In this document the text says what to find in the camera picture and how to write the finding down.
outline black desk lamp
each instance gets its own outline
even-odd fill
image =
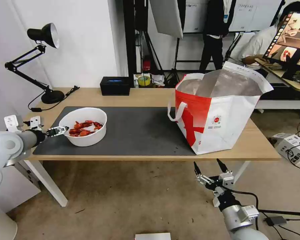
[[[27,62],[30,62],[31,60],[35,59],[36,57],[39,57],[40,55],[44,54],[46,51],[46,45],[42,44],[42,41],[46,42],[48,45],[54,48],[59,48],[59,37],[57,33],[57,29],[53,23],[46,24],[42,29],[28,29],[27,31],[28,37],[36,42],[38,46],[36,46],[31,51],[23,54],[22,56],[16,58],[15,60],[11,62],[7,62],[4,66],[6,69],[8,69],[11,72],[14,72],[15,74],[19,75],[20,77],[23,77],[24,79],[28,80],[29,82],[35,84],[39,88],[42,88],[45,93],[42,95],[41,100],[43,103],[46,104],[52,104],[60,102],[64,99],[64,94],[61,91],[53,91],[49,88],[49,85],[39,82],[35,79],[32,79],[31,77],[25,75],[24,73],[20,72],[18,70],[19,67],[26,64]],[[39,50],[40,53],[37,55],[29,58],[21,60],[21,58],[27,56],[28,54]]]

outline person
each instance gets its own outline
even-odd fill
[[[216,70],[222,69],[222,38],[229,33],[229,26],[224,22],[223,0],[209,0],[203,34],[204,47],[199,70],[206,70],[212,57]]]
[[[262,75],[266,74],[255,59],[263,58],[264,53],[267,51],[289,12],[300,12],[300,1],[287,5],[282,11],[278,25],[273,25],[269,28],[259,31],[243,47],[239,54],[239,59],[241,59],[241,61],[246,64],[248,68],[254,69]]]

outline red and white bag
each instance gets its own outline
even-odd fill
[[[225,62],[222,70],[184,76],[175,90],[175,121],[196,154],[231,149],[260,96],[273,90],[254,70]]]

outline tape roll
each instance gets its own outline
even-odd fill
[[[151,78],[149,76],[141,76],[138,78],[138,84],[140,86],[148,86],[151,83]]]

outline brown floor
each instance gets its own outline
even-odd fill
[[[266,136],[295,133],[300,121],[292,111],[270,110],[253,113],[252,119]],[[236,164],[227,162],[230,169]],[[192,162],[49,161],[44,166],[68,206],[61,208],[42,187],[9,213],[18,223],[16,240],[132,240],[136,233],[156,232],[170,232],[173,240],[230,239],[222,214],[211,204],[212,192],[194,179]],[[220,173],[215,161],[199,166],[203,174]],[[236,186],[257,194],[261,209],[300,211],[300,170],[287,160],[251,163]],[[250,196],[237,199],[255,203]],[[261,220],[259,226],[269,239],[280,239]],[[300,233],[300,222],[286,227]],[[300,239],[279,231],[286,239]]]

